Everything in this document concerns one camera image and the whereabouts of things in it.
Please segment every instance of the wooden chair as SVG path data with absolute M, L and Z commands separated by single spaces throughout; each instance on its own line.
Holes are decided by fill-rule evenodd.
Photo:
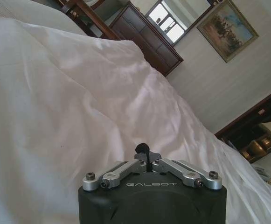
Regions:
M 62 7 L 61 11 L 70 17 L 86 34 L 89 36 L 96 35 L 90 28 L 79 18 L 80 15 L 86 15 L 93 23 L 101 30 L 104 36 L 110 40 L 120 40 L 117 34 L 112 31 L 104 21 L 94 12 L 94 9 L 99 7 L 105 0 L 98 0 L 91 7 L 83 0 L 55 0 Z

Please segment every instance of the white duvet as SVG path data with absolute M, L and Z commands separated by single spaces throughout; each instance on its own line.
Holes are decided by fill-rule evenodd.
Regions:
M 0 224 L 77 224 L 85 172 L 133 159 L 141 142 L 218 171 L 227 223 L 271 224 L 271 187 L 133 42 L 0 18 Z

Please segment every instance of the picture frame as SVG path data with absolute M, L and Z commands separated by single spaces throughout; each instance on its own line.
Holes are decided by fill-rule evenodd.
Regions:
M 197 28 L 225 62 L 259 37 L 231 0 L 219 3 Z

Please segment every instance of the metal bracket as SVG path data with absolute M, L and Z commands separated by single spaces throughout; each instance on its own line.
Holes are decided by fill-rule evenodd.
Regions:
M 219 190 L 222 188 L 222 179 L 215 171 L 206 172 L 184 160 L 175 161 L 176 164 L 190 170 L 193 172 L 197 172 L 201 178 L 205 186 L 209 189 Z
M 201 188 L 203 186 L 202 179 L 197 172 L 187 170 L 168 159 L 155 160 L 153 163 L 153 171 L 170 172 L 180 178 L 184 185 L 193 188 Z
M 133 160 L 123 166 L 103 175 L 100 186 L 104 189 L 111 189 L 120 185 L 130 173 L 142 173 L 146 169 L 146 163 L 140 160 Z
M 83 178 L 83 189 L 86 191 L 96 190 L 99 186 L 111 189 L 120 185 L 120 181 L 131 172 L 142 173 L 146 170 L 146 163 L 141 160 L 129 162 L 116 161 L 108 168 L 98 173 L 91 173 L 93 176 L 89 180 L 89 175 Z

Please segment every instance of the white paneled wall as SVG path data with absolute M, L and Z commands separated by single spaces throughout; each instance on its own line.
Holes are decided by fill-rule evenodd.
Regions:
M 155 1 L 134 2 L 146 12 L 149 10 L 146 2 Z M 233 2 L 260 37 L 225 63 L 197 28 L 193 28 L 175 46 L 184 62 L 167 77 L 213 133 L 271 94 L 271 17 L 258 0 Z

